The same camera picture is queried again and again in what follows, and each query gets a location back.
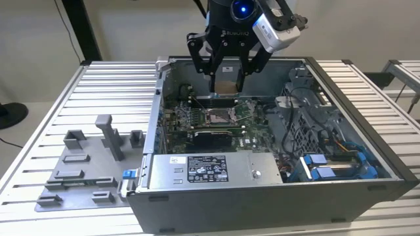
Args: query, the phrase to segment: warning sticker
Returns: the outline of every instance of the warning sticker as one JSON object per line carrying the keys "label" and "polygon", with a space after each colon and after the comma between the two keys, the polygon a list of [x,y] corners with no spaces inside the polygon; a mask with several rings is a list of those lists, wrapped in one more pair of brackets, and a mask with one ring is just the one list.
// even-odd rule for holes
{"label": "warning sticker", "polygon": [[188,181],[191,183],[228,182],[225,156],[189,156]]}

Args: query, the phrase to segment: blue plastic clip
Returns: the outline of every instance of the blue plastic clip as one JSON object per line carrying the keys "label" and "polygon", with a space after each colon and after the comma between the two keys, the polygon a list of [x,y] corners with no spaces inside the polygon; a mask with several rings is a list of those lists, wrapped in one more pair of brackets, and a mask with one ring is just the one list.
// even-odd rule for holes
{"label": "blue plastic clip", "polygon": [[125,170],[123,172],[123,179],[136,179],[137,170]]}

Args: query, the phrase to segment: white wall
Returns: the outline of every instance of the white wall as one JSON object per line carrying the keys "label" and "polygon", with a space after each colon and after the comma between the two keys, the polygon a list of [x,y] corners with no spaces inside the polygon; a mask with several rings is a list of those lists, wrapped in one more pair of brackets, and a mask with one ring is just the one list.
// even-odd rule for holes
{"label": "white wall", "polygon": [[[53,1],[0,5],[0,88],[15,101],[52,101],[79,64]],[[204,30],[192,0],[85,0],[85,6],[105,60],[187,55],[187,33]],[[420,0],[299,0],[309,29],[285,55],[352,59],[364,70],[380,70],[388,59],[420,59],[419,9]]]}
{"label": "white wall", "polygon": [[85,0],[85,7],[107,59],[188,55],[187,34],[204,31],[192,0]]}
{"label": "white wall", "polygon": [[52,0],[0,0],[0,87],[11,100],[56,99],[76,71]]}
{"label": "white wall", "polygon": [[420,60],[420,0],[299,0],[309,28],[288,56],[351,59],[380,71],[389,59]]}

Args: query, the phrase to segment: metal frame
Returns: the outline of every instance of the metal frame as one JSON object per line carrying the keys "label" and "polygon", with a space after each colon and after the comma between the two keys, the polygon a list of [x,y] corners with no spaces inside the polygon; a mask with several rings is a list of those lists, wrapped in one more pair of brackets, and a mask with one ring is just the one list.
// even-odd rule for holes
{"label": "metal frame", "polygon": [[[395,102],[353,65],[340,60],[317,61],[365,120],[420,178],[420,129]],[[15,235],[141,234],[128,207],[57,212],[35,212],[35,200],[63,152],[63,131],[77,126],[96,135],[93,114],[115,111],[120,130],[144,127],[156,81],[153,62],[93,62],[80,67],[53,104],[35,134],[0,180],[0,232]],[[399,200],[376,204],[353,222],[251,231],[219,232],[219,235],[369,236],[420,233],[420,186]]]}
{"label": "metal frame", "polygon": [[389,60],[383,72],[389,72],[407,86],[420,94],[420,61]]}

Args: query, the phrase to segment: black pole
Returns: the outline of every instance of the black pole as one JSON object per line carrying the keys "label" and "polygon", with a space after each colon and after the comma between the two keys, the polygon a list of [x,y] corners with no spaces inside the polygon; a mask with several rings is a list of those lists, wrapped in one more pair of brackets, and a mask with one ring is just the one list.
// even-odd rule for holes
{"label": "black pole", "polygon": [[61,0],[85,60],[103,60],[84,0]]}

